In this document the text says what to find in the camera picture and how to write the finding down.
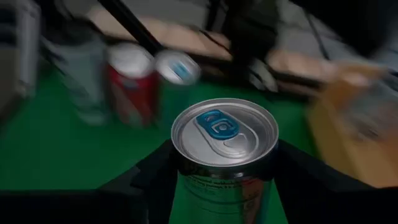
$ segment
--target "red can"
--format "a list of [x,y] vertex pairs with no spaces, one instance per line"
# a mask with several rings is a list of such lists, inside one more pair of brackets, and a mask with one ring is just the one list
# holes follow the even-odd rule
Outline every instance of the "red can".
[[109,79],[114,107],[123,123],[147,126],[155,119],[159,81],[152,55],[130,43],[109,49]]

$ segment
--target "can rim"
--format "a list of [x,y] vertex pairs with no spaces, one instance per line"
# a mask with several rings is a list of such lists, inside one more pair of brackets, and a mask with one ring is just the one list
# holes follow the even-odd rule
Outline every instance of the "can rim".
[[[132,72],[129,71],[131,69],[121,68],[122,66],[120,62],[117,61],[118,59],[117,55],[121,54],[121,52],[132,51],[132,50],[139,51],[140,53],[142,53],[142,56],[147,57],[148,59],[148,63],[146,64],[146,66],[142,67],[142,69],[139,72],[137,71]],[[109,57],[108,59],[109,65],[112,66],[120,75],[126,78],[136,78],[136,79],[145,78],[150,75],[150,71],[152,70],[151,61],[153,60],[153,56],[145,48],[137,44],[133,44],[130,42],[123,42],[113,45],[108,48],[108,57]]]
[[[272,144],[270,144],[270,146],[268,147],[268,149],[266,149],[265,152],[264,152],[263,154],[261,154],[260,156],[254,158],[254,159],[251,159],[251,160],[247,160],[247,161],[245,161],[245,162],[242,162],[242,163],[240,163],[240,164],[233,164],[233,165],[226,165],[226,164],[222,164],[222,165],[219,165],[219,164],[206,164],[206,163],[204,163],[204,162],[194,160],[193,158],[187,156],[185,153],[182,152],[181,149],[179,149],[179,148],[177,147],[177,137],[175,137],[175,135],[174,135],[173,133],[176,131],[178,122],[181,120],[181,117],[182,117],[182,116],[185,116],[185,115],[191,110],[191,108],[193,108],[193,107],[195,107],[195,106],[197,106],[197,105],[205,104],[205,103],[207,103],[207,102],[209,102],[209,101],[216,101],[216,100],[239,100],[239,101],[244,101],[244,102],[246,102],[246,103],[249,103],[249,104],[252,104],[252,105],[255,105],[255,106],[258,106],[258,107],[262,108],[262,109],[267,113],[267,115],[270,116],[270,117],[272,118],[272,121],[275,123],[275,128],[276,128],[276,131],[275,131],[275,139],[273,140]],[[278,123],[276,122],[276,119],[274,118],[274,116],[273,116],[269,111],[267,111],[265,108],[263,108],[262,106],[258,105],[257,103],[253,103],[253,102],[248,101],[248,100],[242,100],[242,99],[239,99],[239,98],[214,98],[214,99],[201,101],[201,102],[199,102],[199,103],[195,103],[194,105],[191,105],[191,106],[188,107],[187,109],[183,110],[183,111],[176,117],[176,119],[175,119],[174,122],[173,122],[173,125],[172,125],[171,132],[170,132],[170,133],[171,133],[171,139],[172,139],[172,142],[173,142],[174,147],[176,148],[176,150],[178,151],[178,153],[180,153],[183,157],[185,157],[186,159],[189,159],[190,161],[192,161],[192,162],[194,162],[194,163],[196,163],[196,164],[199,164],[199,165],[202,165],[202,166],[207,166],[207,167],[216,167],[216,168],[239,167],[239,166],[245,166],[245,165],[247,165],[247,164],[256,162],[256,161],[262,159],[263,157],[265,157],[266,155],[270,154],[271,151],[273,151],[273,150],[275,149],[275,147],[276,147],[276,145],[277,145],[277,143],[278,143],[278,140],[279,140],[279,126],[278,126]]]

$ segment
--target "metal lid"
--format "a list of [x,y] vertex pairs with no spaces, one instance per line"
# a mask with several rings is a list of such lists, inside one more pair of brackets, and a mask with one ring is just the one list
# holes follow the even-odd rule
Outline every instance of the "metal lid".
[[193,162],[232,167],[268,154],[278,140],[278,126],[263,107],[246,100],[220,98],[195,104],[174,121],[172,141]]
[[178,85],[194,84],[200,76],[200,67],[192,58],[173,50],[156,55],[155,69],[167,81]]
[[153,56],[139,45],[123,43],[109,48],[109,64],[121,75],[144,78],[150,74]]

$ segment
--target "pull tab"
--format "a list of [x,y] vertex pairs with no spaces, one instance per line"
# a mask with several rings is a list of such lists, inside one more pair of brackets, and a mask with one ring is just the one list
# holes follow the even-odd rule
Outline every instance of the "pull tab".
[[190,77],[190,72],[185,68],[181,62],[177,62],[172,66],[173,72],[178,75],[182,80],[186,80]]
[[211,110],[197,116],[198,124],[214,139],[226,140],[239,133],[237,122],[220,110]]

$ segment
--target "green table surface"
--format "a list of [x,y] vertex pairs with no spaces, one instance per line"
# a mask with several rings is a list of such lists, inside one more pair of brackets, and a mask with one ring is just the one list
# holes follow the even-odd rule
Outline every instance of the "green table surface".
[[[23,103],[0,132],[0,189],[95,189],[123,173],[156,149],[168,133],[157,128],[130,128],[117,120],[89,126],[75,114],[67,89],[55,71],[39,81],[35,98]],[[315,154],[305,122],[305,105],[269,101],[258,91],[199,83],[190,104],[211,98],[241,98],[269,110],[280,138]],[[189,223],[188,202],[177,183],[170,223]],[[274,184],[261,223],[287,223]]]

